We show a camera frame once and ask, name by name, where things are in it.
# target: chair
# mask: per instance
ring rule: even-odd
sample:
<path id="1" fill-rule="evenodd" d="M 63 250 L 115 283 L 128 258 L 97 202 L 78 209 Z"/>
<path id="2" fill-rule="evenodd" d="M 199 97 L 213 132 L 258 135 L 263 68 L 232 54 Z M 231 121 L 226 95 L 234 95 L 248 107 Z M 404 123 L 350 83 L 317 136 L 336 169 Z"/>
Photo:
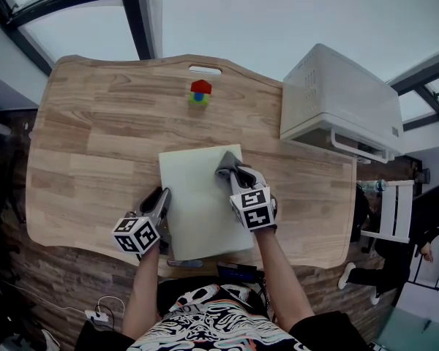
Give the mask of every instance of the chair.
<path id="1" fill-rule="evenodd" d="M 387 184 L 386 191 L 382 193 L 379 232 L 362 230 L 361 235 L 408 243 L 410 241 L 408 236 L 410 234 L 414 181 L 391 181 Z"/>

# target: white microwave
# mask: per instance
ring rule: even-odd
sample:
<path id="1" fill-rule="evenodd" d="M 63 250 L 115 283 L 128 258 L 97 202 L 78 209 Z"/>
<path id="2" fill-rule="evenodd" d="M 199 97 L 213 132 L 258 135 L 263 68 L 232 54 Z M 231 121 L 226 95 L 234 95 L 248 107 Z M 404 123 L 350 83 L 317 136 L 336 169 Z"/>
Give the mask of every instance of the white microwave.
<path id="1" fill-rule="evenodd" d="M 404 153 L 402 135 L 397 92 L 325 45 L 283 80 L 281 140 L 387 163 Z"/>

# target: wood grain tabletop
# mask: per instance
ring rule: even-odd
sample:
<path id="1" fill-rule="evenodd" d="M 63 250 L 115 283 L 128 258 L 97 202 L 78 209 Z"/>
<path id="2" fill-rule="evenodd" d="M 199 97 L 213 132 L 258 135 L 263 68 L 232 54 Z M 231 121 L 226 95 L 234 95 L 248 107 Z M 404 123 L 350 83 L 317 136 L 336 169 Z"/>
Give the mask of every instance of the wood grain tabletop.
<path id="1" fill-rule="evenodd" d="M 192 72 L 194 66 L 221 75 Z M 192 82 L 212 84 L 209 105 L 188 102 Z M 149 61 L 61 58 L 50 75 L 32 133 L 26 179 L 31 238 L 73 246 L 134 265 L 110 232 L 117 219 L 160 185 L 158 154 L 240 144 L 243 161 L 262 172 L 278 200 L 279 242 L 292 265 L 330 268 L 345 261 L 353 222 L 356 162 L 279 140 L 282 84 L 230 61 L 177 56 Z M 204 259 L 262 267 L 254 249 Z"/>

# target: shoe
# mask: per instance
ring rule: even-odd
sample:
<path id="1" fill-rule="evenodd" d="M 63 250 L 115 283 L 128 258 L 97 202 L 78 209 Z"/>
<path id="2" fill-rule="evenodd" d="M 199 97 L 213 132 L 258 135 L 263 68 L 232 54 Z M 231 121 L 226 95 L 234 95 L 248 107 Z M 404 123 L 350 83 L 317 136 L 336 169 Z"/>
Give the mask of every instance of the shoe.
<path id="1" fill-rule="evenodd" d="M 378 293 L 377 289 L 374 287 L 371 292 L 371 303 L 373 306 L 375 306 L 377 303 L 379 303 L 381 294 Z"/>
<path id="2" fill-rule="evenodd" d="M 343 290 L 345 288 L 346 282 L 348 282 L 348 277 L 350 276 L 350 273 L 354 268 L 356 268 L 356 265 L 354 265 L 353 263 L 348 263 L 346 265 L 343 275 L 338 280 L 338 288 L 340 290 Z"/>

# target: forearm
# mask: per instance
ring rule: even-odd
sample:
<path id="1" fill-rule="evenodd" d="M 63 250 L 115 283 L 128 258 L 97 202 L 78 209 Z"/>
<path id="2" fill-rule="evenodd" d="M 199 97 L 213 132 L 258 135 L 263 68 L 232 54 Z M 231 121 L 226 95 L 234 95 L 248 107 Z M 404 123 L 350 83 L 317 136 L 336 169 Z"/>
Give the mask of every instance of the forearm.
<path id="1" fill-rule="evenodd" d="M 133 281 L 127 310 L 122 324 L 122 334 L 132 339 L 140 338 L 157 322 L 157 285 L 159 243 L 143 256 Z"/>
<path id="2" fill-rule="evenodd" d="M 281 328 L 289 331 L 298 321 L 313 316 L 314 312 L 274 231 L 265 227 L 256 231 L 255 237 L 262 255 L 271 305 Z"/>

